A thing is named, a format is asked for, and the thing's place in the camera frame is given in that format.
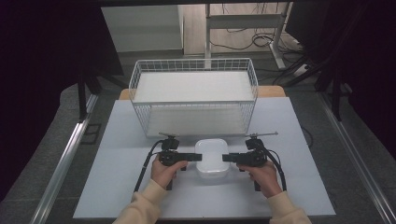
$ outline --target white box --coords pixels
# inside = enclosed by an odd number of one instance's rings
[[[197,171],[203,179],[219,179],[228,174],[230,163],[222,161],[222,154],[229,154],[223,139],[204,139],[195,144],[195,153],[202,154]]]

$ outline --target black controller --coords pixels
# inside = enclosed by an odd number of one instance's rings
[[[179,153],[176,151],[178,147],[178,141],[175,139],[173,135],[168,135],[168,138],[163,140],[162,150],[158,154],[160,155],[160,163],[164,166],[171,166],[178,161],[201,161],[202,154],[196,153]],[[172,189],[172,183],[169,182],[168,186],[166,186],[166,190]]]
[[[222,160],[252,167],[264,166],[264,164],[267,162],[267,156],[262,149],[265,148],[262,140],[258,139],[257,136],[253,136],[251,139],[245,141],[245,144],[247,145],[247,149],[251,151],[246,153],[223,154]],[[260,191],[260,185],[256,181],[254,181],[254,189],[256,191]]]

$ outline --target beige sleeve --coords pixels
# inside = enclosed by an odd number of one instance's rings
[[[155,223],[160,216],[160,202],[165,195],[166,190],[150,179],[142,193],[134,193],[133,201],[121,211],[119,217],[113,223]]]
[[[305,211],[294,206],[286,191],[268,199],[273,217],[271,224],[311,223]]]

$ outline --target wooden edge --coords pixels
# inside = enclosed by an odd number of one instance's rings
[[[286,97],[285,91],[280,86],[259,86],[258,97]],[[129,100],[129,90],[121,91],[119,100]]]

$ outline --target person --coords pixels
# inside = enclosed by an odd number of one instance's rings
[[[157,156],[152,163],[148,185],[141,193],[134,193],[133,201],[120,212],[113,223],[155,223],[161,213],[160,203],[166,195],[166,186],[176,177],[176,171],[187,164],[186,161],[179,161],[172,166],[164,166]],[[250,179],[256,180],[261,186],[261,192],[267,198],[273,213],[270,223],[311,223],[304,210],[296,207],[288,193],[280,188],[276,180],[276,168],[271,161],[263,167],[237,166],[249,172]]]

